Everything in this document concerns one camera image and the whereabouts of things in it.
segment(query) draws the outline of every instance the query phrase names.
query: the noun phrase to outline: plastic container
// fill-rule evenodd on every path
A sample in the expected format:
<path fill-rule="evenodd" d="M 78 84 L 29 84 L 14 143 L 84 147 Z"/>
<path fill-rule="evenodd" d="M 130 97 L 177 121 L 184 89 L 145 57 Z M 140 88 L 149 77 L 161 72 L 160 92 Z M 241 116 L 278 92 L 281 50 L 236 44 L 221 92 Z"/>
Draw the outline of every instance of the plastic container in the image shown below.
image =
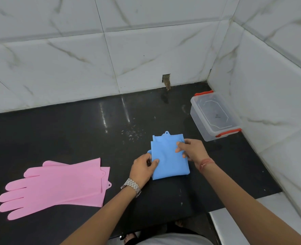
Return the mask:
<path fill-rule="evenodd" d="M 241 131 L 242 121 L 217 92 L 203 92 L 191 98 L 190 114 L 205 141 Z"/>

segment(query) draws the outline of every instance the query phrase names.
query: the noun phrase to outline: person's left hand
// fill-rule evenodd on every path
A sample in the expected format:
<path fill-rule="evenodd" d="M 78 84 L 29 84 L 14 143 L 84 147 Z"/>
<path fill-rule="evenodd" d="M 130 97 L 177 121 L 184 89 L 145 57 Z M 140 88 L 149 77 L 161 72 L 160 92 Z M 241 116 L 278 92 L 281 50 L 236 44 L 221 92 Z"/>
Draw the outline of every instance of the person's left hand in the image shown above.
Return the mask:
<path fill-rule="evenodd" d="M 139 156 L 131 167 L 129 178 L 136 182 L 140 189 L 144 187 L 144 185 L 149 181 L 150 177 L 154 173 L 159 159 L 155 159 L 150 166 L 147 166 L 147 160 L 151 160 L 151 154 L 147 153 L 142 156 Z"/>

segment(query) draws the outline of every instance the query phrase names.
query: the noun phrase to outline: wristwatch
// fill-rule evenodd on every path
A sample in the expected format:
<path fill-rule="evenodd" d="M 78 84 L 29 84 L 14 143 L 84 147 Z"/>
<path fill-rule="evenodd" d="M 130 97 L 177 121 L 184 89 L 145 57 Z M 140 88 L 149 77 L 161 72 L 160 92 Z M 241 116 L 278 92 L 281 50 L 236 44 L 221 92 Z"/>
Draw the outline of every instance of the wristwatch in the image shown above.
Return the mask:
<path fill-rule="evenodd" d="M 128 180 L 123 184 L 123 186 L 121 186 L 121 189 L 124 189 L 126 186 L 131 186 L 133 189 L 136 190 L 136 192 L 137 192 L 136 197 L 138 197 L 139 194 L 141 193 L 141 190 L 140 190 L 138 184 L 130 178 L 128 178 Z"/>

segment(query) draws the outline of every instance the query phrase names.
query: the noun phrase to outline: red thread bracelet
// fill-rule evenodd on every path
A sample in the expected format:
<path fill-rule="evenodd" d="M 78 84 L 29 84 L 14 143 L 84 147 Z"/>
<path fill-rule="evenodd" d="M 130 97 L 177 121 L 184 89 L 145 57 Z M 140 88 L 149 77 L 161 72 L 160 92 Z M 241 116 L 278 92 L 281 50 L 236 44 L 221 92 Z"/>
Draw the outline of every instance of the red thread bracelet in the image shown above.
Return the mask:
<path fill-rule="evenodd" d="M 210 164 L 210 163 L 215 163 L 212 158 L 203 159 L 200 162 L 198 170 L 201 172 L 201 170 L 203 169 L 203 167 L 206 166 L 207 164 Z"/>

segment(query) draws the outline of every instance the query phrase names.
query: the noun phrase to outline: black granite surface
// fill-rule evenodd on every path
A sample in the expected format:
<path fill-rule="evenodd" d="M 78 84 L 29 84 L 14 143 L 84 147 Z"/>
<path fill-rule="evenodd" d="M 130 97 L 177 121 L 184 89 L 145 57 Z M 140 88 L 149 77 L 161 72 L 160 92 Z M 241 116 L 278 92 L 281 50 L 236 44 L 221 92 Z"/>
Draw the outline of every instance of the black granite surface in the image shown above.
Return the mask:
<path fill-rule="evenodd" d="M 152 135 L 169 131 L 202 139 L 189 114 L 190 99 L 208 90 L 206 83 L 196 83 L 0 114 L 0 194 L 46 160 L 74 164 L 101 157 L 102 166 L 111 167 L 107 203 L 128 178 L 133 160 L 150 149 Z M 281 191 L 242 133 L 204 144 L 254 198 Z M 112 236 L 222 207 L 190 163 L 189 175 L 150 180 Z M 0 213 L 0 244 L 59 244 L 98 209 L 59 205 L 13 221 Z"/>

